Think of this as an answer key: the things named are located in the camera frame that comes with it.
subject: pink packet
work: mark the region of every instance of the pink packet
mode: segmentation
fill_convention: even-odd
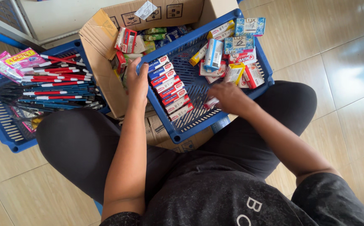
[[[8,57],[10,57],[10,54],[7,51],[4,51],[3,53],[0,54],[0,74],[8,77],[9,79],[12,79],[10,75],[7,75],[6,71],[7,65],[4,64],[4,62],[2,61],[3,59],[6,59]]]
[[[8,78],[21,83],[20,80],[24,74],[28,73],[20,71],[21,68],[32,68],[44,63],[45,60],[33,49],[27,48],[16,55],[3,59],[3,62],[7,65],[6,71],[11,75],[11,78]]]

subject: leg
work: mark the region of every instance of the leg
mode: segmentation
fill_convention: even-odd
[[[317,98],[311,87],[286,81],[276,81],[255,101],[298,136],[310,123],[317,106]],[[280,163],[256,130],[240,117],[198,150],[223,155],[263,179]]]
[[[37,141],[55,169],[102,204],[119,134],[118,127],[100,112],[74,109],[45,118],[38,126]],[[146,204],[178,159],[179,154],[174,151],[147,146]]]

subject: blue basket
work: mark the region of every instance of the blue basket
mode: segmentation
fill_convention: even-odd
[[[91,71],[90,64],[87,61],[80,39],[49,49],[42,54],[62,58],[77,53],[81,55],[88,70]],[[0,86],[9,82],[12,81],[0,74]],[[107,105],[99,111],[106,114],[111,110],[109,110]],[[10,117],[13,115],[13,111],[6,104],[1,103],[0,101],[0,141],[9,146],[12,152],[19,153],[36,145],[37,141],[34,134],[30,133],[21,122],[16,122]]]
[[[196,54],[199,49],[207,42],[207,34],[210,30],[236,18],[243,18],[242,11],[235,9],[224,16],[215,19],[214,21],[198,28],[185,36],[167,44],[166,46],[147,54],[141,60],[137,72],[139,73],[140,66],[143,62],[151,62],[161,56],[168,55],[169,60],[174,65],[174,70],[179,78],[184,82],[185,89],[188,92],[189,98],[194,106],[194,110],[190,111],[182,118],[175,122],[171,122],[166,114],[164,108],[155,95],[155,91],[151,88],[147,94],[151,104],[158,114],[161,122],[163,123],[166,131],[175,144],[195,135],[197,132],[210,126],[214,122],[227,116],[227,113],[222,112],[220,109],[213,107],[210,110],[205,110],[203,104],[207,101],[207,91],[211,87],[204,76],[199,76],[199,67],[193,67],[189,63],[189,59]],[[255,99],[262,95],[268,87],[274,84],[272,79],[273,71],[265,57],[263,49],[259,41],[255,37],[257,63],[264,73],[265,84],[259,88],[249,90],[245,89],[244,92],[251,98]]]

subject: soap bar box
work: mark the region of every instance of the soap bar box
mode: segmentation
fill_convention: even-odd
[[[255,37],[262,36],[265,29],[265,18],[237,18],[235,23],[235,36],[251,34]]]

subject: cardboard box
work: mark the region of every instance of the cardboard box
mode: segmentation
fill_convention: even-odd
[[[155,144],[159,144],[161,142],[171,139],[167,131],[165,130],[164,125],[162,124],[161,120],[157,115],[148,117],[147,120],[149,122],[151,129],[150,137],[147,136],[147,143],[149,141],[149,138],[153,139],[154,140],[153,143]]]
[[[157,144],[156,146],[174,150],[178,153],[189,152],[196,150],[198,147],[202,146],[212,136],[214,136],[214,133],[209,126],[204,130],[196,133],[195,135],[189,137],[188,139],[180,142],[179,144],[174,144],[171,139],[168,139],[160,144]]]
[[[152,0],[157,9],[143,20],[134,13],[145,2],[146,0],[136,0],[102,8],[79,30],[92,73],[115,118],[124,116],[127,104],[122,83],[108,61],[115,56],[118,28],[139,31],[189,23],[194,23],[193,28],[199,28],[238,8],[236,1],[226,4],[223,0]]]

